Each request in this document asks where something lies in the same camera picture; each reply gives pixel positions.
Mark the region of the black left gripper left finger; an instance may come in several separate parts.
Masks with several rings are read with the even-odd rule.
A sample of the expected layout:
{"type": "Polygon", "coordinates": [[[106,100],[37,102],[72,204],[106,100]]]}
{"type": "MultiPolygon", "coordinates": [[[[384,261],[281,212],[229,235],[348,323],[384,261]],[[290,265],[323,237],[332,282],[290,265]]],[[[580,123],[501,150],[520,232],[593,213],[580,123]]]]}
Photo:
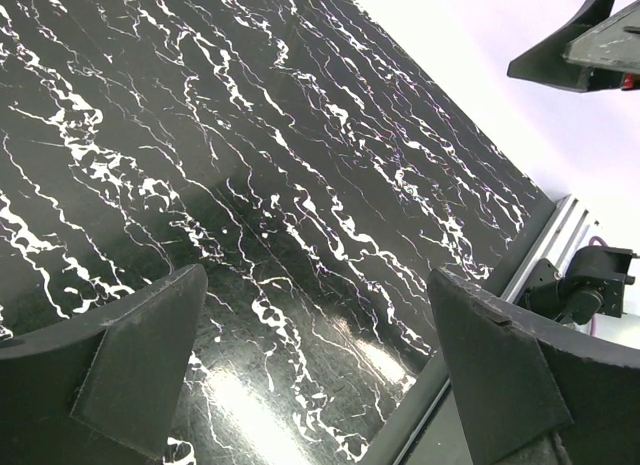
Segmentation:
{"type": "Polygon", "coordinates": [[[1,343],[4,464],[157,464],[205,302],[190,265],[1,343]]]}

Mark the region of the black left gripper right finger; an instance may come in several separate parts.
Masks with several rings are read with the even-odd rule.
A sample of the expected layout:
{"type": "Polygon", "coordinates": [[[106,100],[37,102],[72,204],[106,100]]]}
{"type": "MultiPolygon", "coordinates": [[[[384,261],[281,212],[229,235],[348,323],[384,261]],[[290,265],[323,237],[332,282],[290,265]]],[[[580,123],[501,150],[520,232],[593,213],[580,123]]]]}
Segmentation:
{"type": "Polygon", "coordinates": [[[437,269],[428,296],[476,464],[636,464],[639,352],[437,269]]]}

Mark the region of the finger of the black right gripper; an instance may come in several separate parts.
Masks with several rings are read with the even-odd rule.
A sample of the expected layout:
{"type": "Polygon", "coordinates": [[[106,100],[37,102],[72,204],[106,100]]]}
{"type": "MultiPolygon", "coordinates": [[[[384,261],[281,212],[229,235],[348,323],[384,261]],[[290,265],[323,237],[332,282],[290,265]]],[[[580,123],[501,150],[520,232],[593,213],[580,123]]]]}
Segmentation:
{"type": "Polygon", "coordinates": [[[577,93],[619,89],[619,72],[573,64],[565,58],[568,44],[607,19],[614,1],[585,0],[566,24],[513,59],[507,76],[577,93]]]}
{"type": "Polygon", "coordinates": [[[638,73],[639,1],[611,14],[612,1],[585,0],[579,14],[594,25],[568,42],[563,58],[573,65],[638,73]]]}

